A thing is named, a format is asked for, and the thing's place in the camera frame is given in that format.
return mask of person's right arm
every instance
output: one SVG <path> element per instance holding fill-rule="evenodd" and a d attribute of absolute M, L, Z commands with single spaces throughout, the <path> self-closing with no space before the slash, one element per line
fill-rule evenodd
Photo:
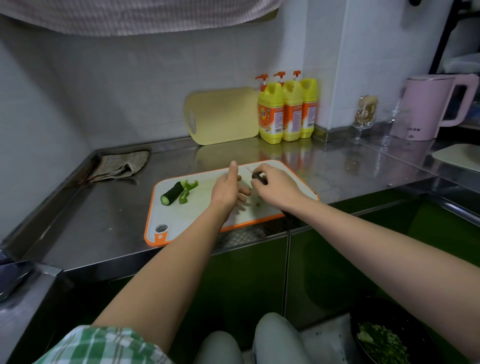
<path fill-rule="evenodd" d="M 267 164 L 268 185 L 252 186 L 271 205 L 311 225 L 345 258 L 469 359 L 480 360 L 480 268 L 406 235 L 304 195 Z"/>

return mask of striped fabric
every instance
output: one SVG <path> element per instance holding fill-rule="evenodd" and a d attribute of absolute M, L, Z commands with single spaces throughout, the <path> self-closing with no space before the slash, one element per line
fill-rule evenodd
<path fill-rule="evenodd" d="M 34 364 L 173 364 L 130 328 L 79 326 Z"/>
<path fill-rule="evenodd" d="M 0 13 L 65 34 L 129 36 L 241 24 L 283 0 L 0 0 Z"/>

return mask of cutting board handle hole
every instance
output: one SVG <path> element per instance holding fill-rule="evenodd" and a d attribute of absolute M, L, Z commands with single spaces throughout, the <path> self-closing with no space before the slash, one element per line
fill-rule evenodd
<path fill-rule="evenodd" d="M 192 110 L 190 110 L 190 113 L 188 114 L 188 126 L 190 127 L 192 134 L 197 132 L 197 122 L 195 121 L 195 114 Z"/>
<path fill-rule="evenodd" d="M 164 232 L 166 229 L 168 229 L 168 225 L 162 224 L 162 225 L 158 225 L 155 228 L 155 231 L 156 232 Z"/>

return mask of light-colored pants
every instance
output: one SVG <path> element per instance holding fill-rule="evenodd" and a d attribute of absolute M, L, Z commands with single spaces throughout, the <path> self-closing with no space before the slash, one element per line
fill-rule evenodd
<path fill-rule="evenodd" d="M 259 321 L 252 352 L 256 364 L 312 364 L 298 331 L 276 313 Z M 243 358 L 233 336 L 215 331 L 203 341 L 195 364 L 243 364 Z"/>

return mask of sleeve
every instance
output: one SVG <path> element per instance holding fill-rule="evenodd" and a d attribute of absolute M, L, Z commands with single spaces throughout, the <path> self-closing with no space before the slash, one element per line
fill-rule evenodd
<path fill-rule="evenodd" d="M 35 364 L 79 363 L 173 364 L 156 345 L 130 328 L 79 326 Z"/>

